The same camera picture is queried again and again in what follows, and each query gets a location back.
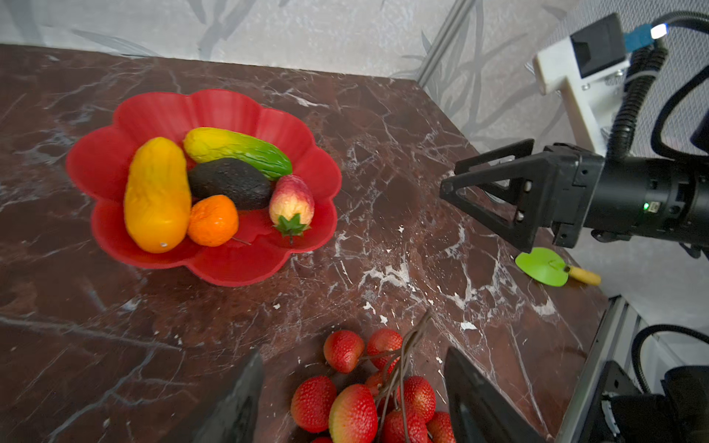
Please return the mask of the green yellow fake cucumber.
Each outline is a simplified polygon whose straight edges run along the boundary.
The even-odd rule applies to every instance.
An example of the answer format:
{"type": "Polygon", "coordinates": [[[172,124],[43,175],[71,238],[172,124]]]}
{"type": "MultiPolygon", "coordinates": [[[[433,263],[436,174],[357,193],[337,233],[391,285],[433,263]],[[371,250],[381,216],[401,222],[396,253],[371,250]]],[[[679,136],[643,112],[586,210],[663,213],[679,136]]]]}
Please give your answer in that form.
{"type": "Polygon", "coordinates": [[[186,154],[197,164],[236,159],[255,167],[270,181],[293,173],[285,153],[273,144],[247,134],[214,127],[189,131],[183,141],[186,154]]]}

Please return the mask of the dark fake avocado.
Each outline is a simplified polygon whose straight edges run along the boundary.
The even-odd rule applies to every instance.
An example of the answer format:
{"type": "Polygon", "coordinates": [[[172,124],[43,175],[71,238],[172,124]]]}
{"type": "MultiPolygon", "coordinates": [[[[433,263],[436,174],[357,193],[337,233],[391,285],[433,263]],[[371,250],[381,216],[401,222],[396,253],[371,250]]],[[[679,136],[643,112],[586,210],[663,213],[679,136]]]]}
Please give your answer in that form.
{"type": "Polygon", "coordinates": [[[266,209],[273,194],[273,185],[262,172],[231,158],[197,164],[188,172],[188,184],[194,198],[225,195],[238,210],[266,209]]]}

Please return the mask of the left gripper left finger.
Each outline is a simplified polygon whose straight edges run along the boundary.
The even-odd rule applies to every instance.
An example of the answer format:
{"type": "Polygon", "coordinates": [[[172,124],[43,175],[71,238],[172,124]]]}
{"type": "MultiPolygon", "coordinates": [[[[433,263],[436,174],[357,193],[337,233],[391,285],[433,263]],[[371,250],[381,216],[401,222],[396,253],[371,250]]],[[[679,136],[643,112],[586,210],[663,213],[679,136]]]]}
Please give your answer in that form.
{"type": "Polygon", "coordinates": [[[263,360],[254,349],[162,442],[252,442],[263,388],[263,360]]]}

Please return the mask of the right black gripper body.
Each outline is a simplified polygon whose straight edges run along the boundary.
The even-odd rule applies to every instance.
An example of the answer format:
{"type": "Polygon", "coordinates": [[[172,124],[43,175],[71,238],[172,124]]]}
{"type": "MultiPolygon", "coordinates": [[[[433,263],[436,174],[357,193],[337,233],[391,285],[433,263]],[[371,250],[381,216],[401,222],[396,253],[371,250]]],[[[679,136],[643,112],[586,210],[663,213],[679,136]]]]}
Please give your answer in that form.
{"type": "Polygon", "coordinates": [[[557,161],[551,194],[551,230],[557,247],[576,246],[603,172],[605,158],[577,146],[546,146],[557,161]]]}

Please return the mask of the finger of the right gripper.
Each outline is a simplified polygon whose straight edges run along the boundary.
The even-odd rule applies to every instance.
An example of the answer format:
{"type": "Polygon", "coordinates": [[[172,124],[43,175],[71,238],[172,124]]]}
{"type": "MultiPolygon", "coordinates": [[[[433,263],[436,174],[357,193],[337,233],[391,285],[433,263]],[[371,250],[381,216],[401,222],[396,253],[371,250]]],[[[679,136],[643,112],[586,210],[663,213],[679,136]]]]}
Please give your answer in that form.
{"type": "Polygon", "coordinates": [[[544,199],[550,196],[555,173],[556,166],[548,155],[532,153],[472,178],[474,185],[502,178],[520,178],[522,189],[516,204],[496,203],[479,188],[456,189],[453,176],[441,182],[439,196],[514,248],[530,252],[544,221],[544,199]]]}
{"type": "Polygon", "coordinates": [[[516,204],[522,189],[520,178],[502,178],[474,185],[472,178],[487,171],[487,169],[503,166],[508,162],[530,156],[535,142],[528,138],[514,142],[494,151],[488,151],[476,157],[460,160],[454,167],[453,182],[456,189],[479,188],[496,203],[516,204]]]}

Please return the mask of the small orange fake fruit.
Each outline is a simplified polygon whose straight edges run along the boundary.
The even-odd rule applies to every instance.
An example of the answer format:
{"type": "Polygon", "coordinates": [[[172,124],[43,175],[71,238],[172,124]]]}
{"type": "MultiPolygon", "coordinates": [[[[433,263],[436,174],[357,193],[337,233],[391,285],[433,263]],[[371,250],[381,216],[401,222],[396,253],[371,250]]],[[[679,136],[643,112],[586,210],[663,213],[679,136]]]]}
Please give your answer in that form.
{"type": "Polygon", "coordinates": [[[234,202],[215,195],[195,204],[190,213],[188,237],[203,247],[219,247],[232,239],[239,229],[234,202]]]}

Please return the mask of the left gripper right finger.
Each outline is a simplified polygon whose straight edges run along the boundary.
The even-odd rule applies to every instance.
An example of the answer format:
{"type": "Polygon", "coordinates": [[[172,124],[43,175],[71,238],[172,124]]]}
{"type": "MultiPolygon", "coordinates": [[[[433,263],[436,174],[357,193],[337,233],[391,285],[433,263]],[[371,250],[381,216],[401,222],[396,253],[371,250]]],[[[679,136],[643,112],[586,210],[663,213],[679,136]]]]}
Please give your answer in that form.
{"type": "Polygon", "coordinates": [[[443,374],[452,430],[458,442],[544,440],[458,349],[447,350],[443,374]]]}

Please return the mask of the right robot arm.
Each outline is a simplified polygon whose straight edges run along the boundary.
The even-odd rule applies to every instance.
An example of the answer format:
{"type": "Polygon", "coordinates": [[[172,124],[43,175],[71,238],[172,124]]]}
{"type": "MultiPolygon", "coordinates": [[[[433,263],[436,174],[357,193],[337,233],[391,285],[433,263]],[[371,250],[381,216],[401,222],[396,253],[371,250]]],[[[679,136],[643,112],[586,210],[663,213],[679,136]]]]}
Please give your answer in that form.
{"type": "Polygon", "coordinates": [[[542,228],[565,248],[588,228],[601,243],[638,236],[707,253],[707,157],[611,162],[570,144],[533,147],[523,140],[457,162],[439,195],[521,252],[542,228]]]}

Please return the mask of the red fake strawberry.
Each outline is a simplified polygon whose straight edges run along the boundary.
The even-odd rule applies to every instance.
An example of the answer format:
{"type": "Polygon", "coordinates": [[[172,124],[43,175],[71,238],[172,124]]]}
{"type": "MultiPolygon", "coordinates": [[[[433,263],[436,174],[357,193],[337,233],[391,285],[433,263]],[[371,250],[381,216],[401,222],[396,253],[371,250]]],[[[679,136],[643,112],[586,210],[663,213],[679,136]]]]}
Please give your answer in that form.
{"type": "Polygon", "coordinates": [[[314,215],[314,197],[305,181],[296,175],[281,177],[269,206],[273,227],[293,240],[310,228],[314,215]]]}

